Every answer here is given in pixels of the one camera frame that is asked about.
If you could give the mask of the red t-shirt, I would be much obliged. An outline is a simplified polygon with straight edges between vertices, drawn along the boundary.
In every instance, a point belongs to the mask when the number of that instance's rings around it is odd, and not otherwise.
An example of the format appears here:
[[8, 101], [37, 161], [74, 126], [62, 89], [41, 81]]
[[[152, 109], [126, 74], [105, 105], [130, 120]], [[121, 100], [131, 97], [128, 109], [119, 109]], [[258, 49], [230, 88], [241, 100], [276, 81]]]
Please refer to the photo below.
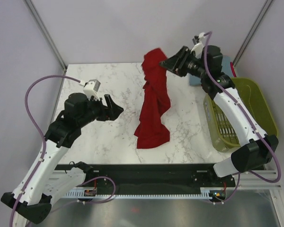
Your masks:
[[170, 141], [170, 132], [161, 122], [162, 115], [171, 107], [166, 70], [160, 66], [160, 62], [166, 59], [160, 48], [144, 55], [144, 102], [139, 117], [140, 123], [134, 132], [138, 149], [156, 148]]

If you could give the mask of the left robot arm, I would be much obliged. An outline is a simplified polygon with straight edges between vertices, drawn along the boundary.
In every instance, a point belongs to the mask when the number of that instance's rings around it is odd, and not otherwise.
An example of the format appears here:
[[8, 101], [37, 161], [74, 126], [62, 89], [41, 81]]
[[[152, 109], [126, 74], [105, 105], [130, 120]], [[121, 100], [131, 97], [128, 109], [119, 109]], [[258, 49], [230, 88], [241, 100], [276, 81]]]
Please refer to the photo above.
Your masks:
[[124, 111], [109, 94], [104, 99], [105, 104], [93, 96], [88, 98], [83, 93], [72, 93], [65, 100], [64, 109], [49, 125], [43, 137], [42, 150], [27, 175], [16, 189], [1, 197], [1, 202], [12, 208], [10, 226], [23, 227], [27, 221], [41, 223], [52, 206], [67, 192], [76, 186], [93, 184], [92, 168], [84, 162], [76, 163], [56, 183], [49, 185], [48, 180], [61, 158], [81, 135], [83, 127], [94, 120], [114, 121]]

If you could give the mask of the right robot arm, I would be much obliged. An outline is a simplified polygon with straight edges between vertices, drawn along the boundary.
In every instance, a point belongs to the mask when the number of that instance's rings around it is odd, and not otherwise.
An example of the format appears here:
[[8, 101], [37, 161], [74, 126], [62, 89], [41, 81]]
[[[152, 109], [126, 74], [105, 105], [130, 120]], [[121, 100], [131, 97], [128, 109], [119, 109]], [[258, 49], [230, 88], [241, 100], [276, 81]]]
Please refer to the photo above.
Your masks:
[[278, 138], [268, 135], [244, 105], [232, 79], [222, 71], [223, 54], [210, 45], [200, 56], [183, 46], [174, 56], [160, 62], [160, 66], [179, 77], [191, 74], [200, 78], [204, 92], [223, 111], [233, 127], [240, 147], [230, 158], [213, 165], [207, 174], [208, 183], [218, 186], [224, 177], [251, 172], [275, 158]]

